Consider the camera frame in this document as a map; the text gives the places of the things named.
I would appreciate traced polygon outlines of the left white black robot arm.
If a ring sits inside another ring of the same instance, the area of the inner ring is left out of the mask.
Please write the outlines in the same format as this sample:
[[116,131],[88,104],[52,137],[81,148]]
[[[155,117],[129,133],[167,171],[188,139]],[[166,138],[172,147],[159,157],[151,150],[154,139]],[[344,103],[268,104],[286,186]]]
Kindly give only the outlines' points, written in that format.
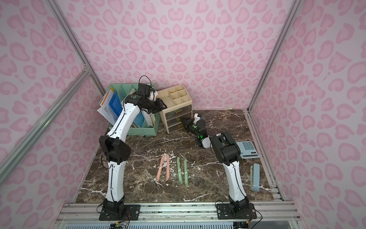
[[122,112],[107,135],[99,139],[102,151],[108,162],[108,189],[103,202],[104,213],[121,217],[124,209],[124,170],[131,155],[131,148],[125,143],[128,131],[141,111],[155,114],[167,108],[157,98],[158,92],[148,84],[138,84],[136,92],[127,95],[122,101]]

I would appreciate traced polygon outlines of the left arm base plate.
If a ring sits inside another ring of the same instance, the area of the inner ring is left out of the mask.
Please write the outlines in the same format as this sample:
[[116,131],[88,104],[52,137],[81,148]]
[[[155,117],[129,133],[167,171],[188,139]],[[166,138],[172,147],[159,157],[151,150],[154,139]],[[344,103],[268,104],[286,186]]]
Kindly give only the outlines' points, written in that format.
[[99,221],[123,221],[138,220],[140,214],[140,205],[127,204],[119,207],[105,207],[103,206]]

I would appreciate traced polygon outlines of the beige three-drawer organizer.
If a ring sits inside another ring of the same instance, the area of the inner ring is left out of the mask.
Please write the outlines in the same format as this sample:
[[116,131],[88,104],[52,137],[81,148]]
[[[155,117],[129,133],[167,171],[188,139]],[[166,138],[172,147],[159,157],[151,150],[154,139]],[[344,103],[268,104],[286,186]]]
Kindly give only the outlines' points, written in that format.
[[193,101],[183,85],[158,91],[158,98],[167,106],[160,112],[161,120],[168,134],[183,129],[182,118],[192,118]]

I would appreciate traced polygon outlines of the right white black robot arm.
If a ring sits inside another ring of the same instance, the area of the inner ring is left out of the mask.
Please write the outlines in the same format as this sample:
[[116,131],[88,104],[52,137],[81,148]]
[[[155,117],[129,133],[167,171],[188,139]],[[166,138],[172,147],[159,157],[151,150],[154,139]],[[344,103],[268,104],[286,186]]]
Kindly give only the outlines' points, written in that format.
[[192,118],[181,118],[183,128],[195,136],[196,144],[211,149],[225,169],[229,186],[229,201],[233,213],[249,208],[249,200],[240,176],[240,148],[232,135],[225,131],[214,135],[207,133],[206,122],[198,113]]

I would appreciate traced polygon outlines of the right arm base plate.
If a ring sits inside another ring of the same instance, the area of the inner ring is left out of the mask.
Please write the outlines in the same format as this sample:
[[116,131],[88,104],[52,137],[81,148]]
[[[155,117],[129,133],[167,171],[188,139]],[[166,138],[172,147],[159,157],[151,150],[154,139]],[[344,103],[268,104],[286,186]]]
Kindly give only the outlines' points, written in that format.
[[218,219],[257,219],[256,210],[253,204],[249,204],[244,210],[236,210],[230,203],[216,202],[216,212]]

